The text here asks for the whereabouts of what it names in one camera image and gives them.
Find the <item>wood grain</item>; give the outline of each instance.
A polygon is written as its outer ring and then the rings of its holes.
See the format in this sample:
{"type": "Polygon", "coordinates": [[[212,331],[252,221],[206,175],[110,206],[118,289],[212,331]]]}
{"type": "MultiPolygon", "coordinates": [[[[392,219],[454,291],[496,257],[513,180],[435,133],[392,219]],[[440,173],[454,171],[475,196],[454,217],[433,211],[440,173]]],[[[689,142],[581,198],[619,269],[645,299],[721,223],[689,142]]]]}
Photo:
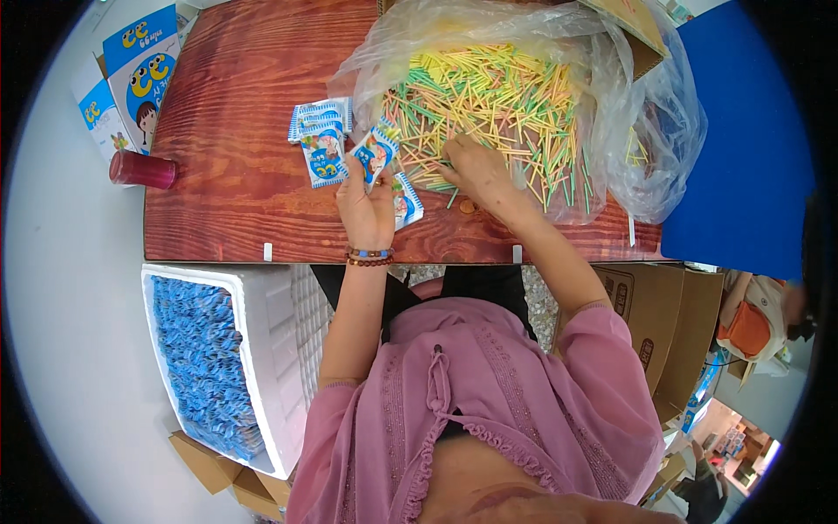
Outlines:
{"type": "MultiPolygon", "coordinates": [[[[204,11],[178,58],[152,154],[178,163],[169,190],[146,189],[148,260],[341,262],[336,186],[312,189],[286,134],[294,105],[325,82],[376,19],[374,0],[235,0],[204,11]]],[[[509,263],[515,238],[486,211],[419,193],[425,218],[396,233],[397,262],[509,263]]],[[[587,226],[559,229],[592,262],[659,260],[660,227],[615,202],[587,226]]]]}

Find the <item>red plastic cup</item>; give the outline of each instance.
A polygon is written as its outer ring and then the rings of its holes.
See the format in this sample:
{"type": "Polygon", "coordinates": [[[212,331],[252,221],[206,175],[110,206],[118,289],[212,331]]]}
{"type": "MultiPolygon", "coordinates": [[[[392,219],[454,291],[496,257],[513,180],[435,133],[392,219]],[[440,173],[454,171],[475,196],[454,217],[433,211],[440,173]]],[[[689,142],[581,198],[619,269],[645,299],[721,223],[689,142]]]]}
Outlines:
{"type": "Polygon", "coordinates": [[[114,184],[142,184],[150,188],[169,189],[178,177],[178,165],[173,160],[120,149],[111,158],[109,175],[114,184]]]}

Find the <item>gravel floor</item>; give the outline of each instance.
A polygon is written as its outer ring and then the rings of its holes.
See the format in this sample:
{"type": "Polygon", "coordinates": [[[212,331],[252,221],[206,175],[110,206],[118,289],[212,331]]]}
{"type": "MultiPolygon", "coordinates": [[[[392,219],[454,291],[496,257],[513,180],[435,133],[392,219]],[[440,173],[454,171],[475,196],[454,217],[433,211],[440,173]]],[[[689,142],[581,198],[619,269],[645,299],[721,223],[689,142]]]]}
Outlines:
{"type": "MultiPolygon", "coordinates": [[[[432,278],[441,277],[445,273],[445,266],[435,265],[400,265],[390,267],[390,274],[399,280],[404,280],[407,271],[411,272],[411,286],[425,282],[432,278]]],[[[533,266],[522,266],[524,276],[524,290],[526,302],[530,307],[530,324],[538,337],[541,349],[549,351],[553,343],[553,329],[556,326],[558,306],[550,295],[550,291],[541,279],[541,275],[533,266]]]]}

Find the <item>styrofoam box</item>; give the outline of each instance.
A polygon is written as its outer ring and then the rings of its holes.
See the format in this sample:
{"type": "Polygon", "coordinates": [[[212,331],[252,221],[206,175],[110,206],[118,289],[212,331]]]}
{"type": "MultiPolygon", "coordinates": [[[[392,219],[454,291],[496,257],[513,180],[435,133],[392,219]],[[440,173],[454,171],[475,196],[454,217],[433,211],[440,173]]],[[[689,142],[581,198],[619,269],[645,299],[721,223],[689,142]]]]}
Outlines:
{"type": "Polygon", "coordinates": [[[239,355],[247,392],[265,441],[265,451],[249,461],[220,449],[215,451],[254,470],[278,479],[287,479],[303,448],[306,413],[316,389],[322,339],[327,329],[325,323],[328,323],[328,316],[311,314],[312,311],[319,313],[326,310],[322,291],[316,288],[311,293],[312,286],[317,286],[311,270],[308,267],[280,265],[143,264],[141,274],[148,329],[158,367],[182,427],[184,421],[178,412],[178,399],[168,379],[168,364],[158,345],[152,276],[217,286],[230,293],[235,328],[242,337],[239,355]],[[297,314],[292,296],[295,282],[296,288],[302,287],[308,291],[308,294],[304,293],[305,296],[297,297],[297,303],[311,309],[303,311],[303,326],[299,325],[301,315],[297,314]],[[300,339],[309,343],[309,347],[305,348],[305,361],[300,358],[300,350],[303,349],[298,345],[300,339]]]}

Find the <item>small snack packet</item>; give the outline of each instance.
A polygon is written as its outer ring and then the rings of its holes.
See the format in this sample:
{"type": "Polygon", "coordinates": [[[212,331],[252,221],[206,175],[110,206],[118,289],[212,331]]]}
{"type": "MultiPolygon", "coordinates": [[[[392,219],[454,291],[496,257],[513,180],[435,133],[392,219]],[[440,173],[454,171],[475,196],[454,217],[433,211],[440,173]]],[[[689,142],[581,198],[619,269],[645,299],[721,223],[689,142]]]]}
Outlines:
{"type": "Polygon", "coordinates": [[[326,122],[330,119],[329,117],[340,120],[343,124],[344,134],[351,132],[352,97],[341,96],[295,106],[291,114],[291,125],[288,127],[288,142],[297,143],[300,141],[302,136],[300,130],[303,126],[326,122]]]}
{"type": "Polygon", "coordinates": [[[404,173],[393,175],[393,206],[396,208],[396,231],[425,215],[425,207],[404,173]]]}
{"type": "Polygon", "coordinates": [[[312,187],[340,184],[349,171],[344,161],[344,128],[341,122],[307,127],[300,137],[312,187]]]}
{"type": "Polygon", "coordinates": [[[367,193],[372,190],[375,179],[381,171],[399,153],[397,138],[399,130],[389,124],[382,117],[382,121],[373,126],[364,139],[349,152],[364,166],[364,184],[367,193]]]}

